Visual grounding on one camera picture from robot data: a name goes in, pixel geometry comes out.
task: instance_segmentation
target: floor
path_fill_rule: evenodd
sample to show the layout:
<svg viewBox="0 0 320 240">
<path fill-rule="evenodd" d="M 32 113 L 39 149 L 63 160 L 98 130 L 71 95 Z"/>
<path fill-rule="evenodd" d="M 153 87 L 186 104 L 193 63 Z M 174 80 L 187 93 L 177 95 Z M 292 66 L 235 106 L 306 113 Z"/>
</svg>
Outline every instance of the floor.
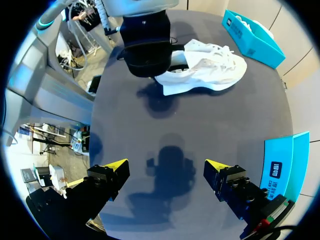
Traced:
<svg viewBox="0 0 320 240">
<path fill-rule="evenodd" d="M 84 57 L 79 57 L 75 60 L 78 64 L 84 65 Z M 108 54 L 103 49 L 98 49 L 96 53 L 91 53 L 87 56 L 87 66 L 85 69 L 74 72 L 75 81 L 85 90 L 87 83 L 92 80 L 93 76 L 101 75 L 104 71 L 106 63 L 108 61 Z M 49 154 L 48 162 L 54 166 L 60 166 L 64 170 L 64 176 L 67 178 L 67 182 L 73 182 L 75 180 L 82 179 L 87 176 L 87 169 L 90 167 L 90 161 L 88 156 L 76 155 L 71 149 L 67 147 L 60 147 L 56 151 L 56 155 Z"/>
</svg>

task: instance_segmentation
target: logo on box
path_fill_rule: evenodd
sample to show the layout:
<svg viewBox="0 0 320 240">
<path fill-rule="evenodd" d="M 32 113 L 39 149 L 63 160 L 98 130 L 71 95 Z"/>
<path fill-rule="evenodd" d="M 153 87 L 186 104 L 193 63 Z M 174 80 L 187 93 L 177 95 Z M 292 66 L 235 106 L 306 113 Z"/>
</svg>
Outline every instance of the logo on box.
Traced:
<svg viewBox="0 0 320 240">
<path fill-rule="evenodd" d="M 282 162 L 272 161 L 270 168 L 270 177 L 279 179 L 281 175 Z"/>
</svg>

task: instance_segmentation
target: cyan box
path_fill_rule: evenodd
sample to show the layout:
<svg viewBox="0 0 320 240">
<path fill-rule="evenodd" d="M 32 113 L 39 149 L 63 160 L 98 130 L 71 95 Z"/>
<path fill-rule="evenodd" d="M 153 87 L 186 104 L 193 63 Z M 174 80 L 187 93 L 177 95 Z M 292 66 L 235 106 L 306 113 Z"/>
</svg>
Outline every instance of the cyan box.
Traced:
<svg viewBox="0 0 320 240">
<path fill-rule="evenodd" d="M 260 188 L 268 189 L 269 200 L 281 194 L 297 201 L 307 172 L 309 149 L 308 131 L 264 142 Z"/>
<path fill-rule="evenodd" d="M 252 31 L 248 30 L 236 16 L 240 16 L 243 21 L 250 24 Z M 261 26 L 249 18 L 234 11 L 225 10 L 222 25 L 244 56 L 264 63 L 273 69 L 285 60 L 286 56 L 276 42 Z"/>
</svg>

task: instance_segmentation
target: shoe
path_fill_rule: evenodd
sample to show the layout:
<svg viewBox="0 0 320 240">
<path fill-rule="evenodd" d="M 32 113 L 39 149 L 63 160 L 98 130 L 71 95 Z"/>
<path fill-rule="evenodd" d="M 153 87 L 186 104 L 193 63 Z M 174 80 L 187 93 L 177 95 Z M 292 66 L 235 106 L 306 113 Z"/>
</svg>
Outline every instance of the shoe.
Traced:
<svg viewBox="0 0 320 240">
<path fill-rule="evenodd" d="M 227 89 L 236 84 L 247 70 L 245 60 L 232 53 L 228 46 L 205 44 L 192 39 L 184 46 L 184 51 L 174 51 L 171 55 L 171 66 L 188 65 L 189 69 L 166 71 L 155 79 L 163 85 L 165 96 L 197 87 L 214 91 Z"/>
</svg>

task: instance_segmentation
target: dark gray table surface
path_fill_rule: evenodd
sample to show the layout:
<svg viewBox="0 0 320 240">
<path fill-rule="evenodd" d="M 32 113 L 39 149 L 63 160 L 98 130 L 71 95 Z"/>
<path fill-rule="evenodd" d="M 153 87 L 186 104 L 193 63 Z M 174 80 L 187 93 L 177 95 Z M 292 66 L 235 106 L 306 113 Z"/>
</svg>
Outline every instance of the dark gray table surface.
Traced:
<svg viewBox="0 0 320 240">
<path fill-rule="evenodd" d="M 227 45 L 241 55 L 220 16 L 168 10 L 172 36 Z M 119 239 L 239 239 L 246 226 L 219 202 L 203 177 L 205 159 L 247 170 L 260 185 L 264 140 L 293 133 L 278 73 L 244 57 L 247 70 L 233 87 L 196 88 L 163 96 L 149 78 L 133 76 L 116 47 L 94 102 L 90 164 L 129 159 L 130 178 L 100 212 Z"/>
</svg>

